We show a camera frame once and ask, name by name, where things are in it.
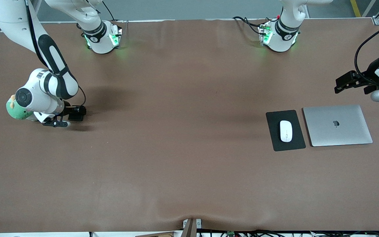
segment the table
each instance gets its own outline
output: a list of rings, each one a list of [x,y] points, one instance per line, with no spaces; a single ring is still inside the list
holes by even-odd
[[[0,34],[0,232],[203,228],[379,230],[379,103],[335,94],[370,18],[308,19],[275,53],[241,21],[121,24],[97,55],[75,24],[45,25],[87,95],[68,129],[14,120],[37,57]],[[359,54],[379,57],[379,35]],[[81,102],[81,95],[72,103]],[[360,104],[373,144],[311,147],[301,108]],[[295,109],[307,148],[273,151],[266,112]]]

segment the green plush toy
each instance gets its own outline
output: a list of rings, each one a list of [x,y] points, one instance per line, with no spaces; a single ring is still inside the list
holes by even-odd
[[[15,96],[12,95],[11,98],[6,103],[7,111],[11,117],[19,120],[32,120],[36,121],[36,116],[32,111],[27,111],[25,108],[21,107],[17,101],[15,101]]]

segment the mouse pad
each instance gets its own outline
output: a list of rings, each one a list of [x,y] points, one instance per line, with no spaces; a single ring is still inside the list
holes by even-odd
[[[274,151],[304,149],[306,147],[298,115],[295,110],[266,113],[269,125],[271,141]],[[284,143],[280,140],[280,121],[286,120],[292,123],[292,141]]]

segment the round black joint cap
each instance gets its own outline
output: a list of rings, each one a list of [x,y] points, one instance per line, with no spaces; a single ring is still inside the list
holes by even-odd
[[[32,93],[26,88],[20,88],[15,93],[15,100],[18,105],[26,108],[32,102]]]

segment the white computer mouse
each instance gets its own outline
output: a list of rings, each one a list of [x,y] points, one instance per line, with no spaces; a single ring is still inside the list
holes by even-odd
[[[280,121],[280,140],[285,143],[292,141],[292,124],[289,121]]]

